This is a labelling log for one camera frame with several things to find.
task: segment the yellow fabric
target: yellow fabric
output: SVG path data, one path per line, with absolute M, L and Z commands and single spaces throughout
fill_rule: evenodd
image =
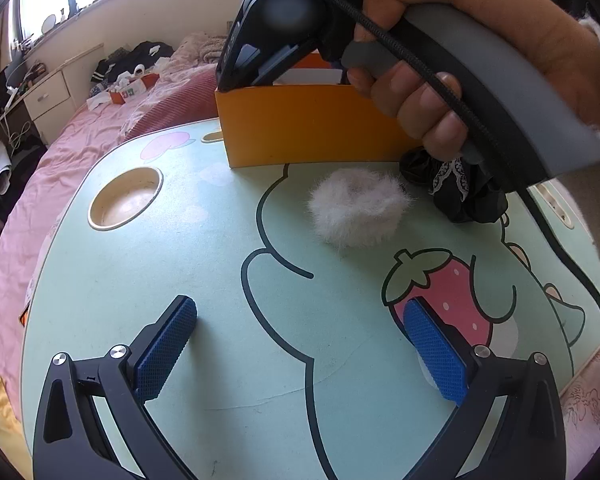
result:
M 26 479 L 33 480 L 33 465 L 24 440 L 22 424 L 13 414 L 13 408 L 0 377 L 0 449 Z

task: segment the wall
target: wall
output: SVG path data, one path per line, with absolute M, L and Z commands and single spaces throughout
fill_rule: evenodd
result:
M 51 71 L 65 60 L 104 43 L 105 54 L 141 41 L 177 48 L 190 32 L 225 34 L 242 0 L 101 0 L 50 33 L 28 56 Z

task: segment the cartoon drawing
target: cartoon drawing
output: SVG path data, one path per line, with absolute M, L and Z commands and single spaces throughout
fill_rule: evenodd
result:
M 508 218 L 451 225 L 425 196 L 375 247 L 322 243 L 306 200 L 317 180 L 342 166 L 283 168 L 257 206 L 262 247 L 242 264 L 242 288 L 267 335 L 304 363 L 307 421 L 326 478 L 401 479 L 455 407 L 433 394 L 404 334 L 409 298 L 425 296 L 469 343 L 497 355 L 544 352 L 558 388 L 573 377 L 584 309 L 537 278 L 522 247 L 505 240 Z M 478 441 L 475 463 L 489 438 Z
M 188 132 L 169 132 L 150 140 L 140 152 L 140 158 L 144 160 L 145 164 L 148 164 L 164 155 L 167 150 L 188 146 L 195 140 L 190 138 Z

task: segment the white pom-pom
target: white pom-pom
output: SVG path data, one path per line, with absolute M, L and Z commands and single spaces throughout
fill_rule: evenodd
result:
M 410 203 L 395 177 L 352 168 L 321 182 L 309 210 L 320 238 L 339 248 L 358 247 L 393 235 Z

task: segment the blue textured pad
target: blue textured pad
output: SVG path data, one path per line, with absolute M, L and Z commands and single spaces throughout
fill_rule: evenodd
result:
M 196 304 L 187 298 L 168 320 L 136 367 L 136 389 L 140 402 L 155 399 L 173 370 L 196 326 Z
M 404 306 L 402 322 L 442 396 L 460 406 L 467 393 L 466 369 L 456 351 L 417 300 Z

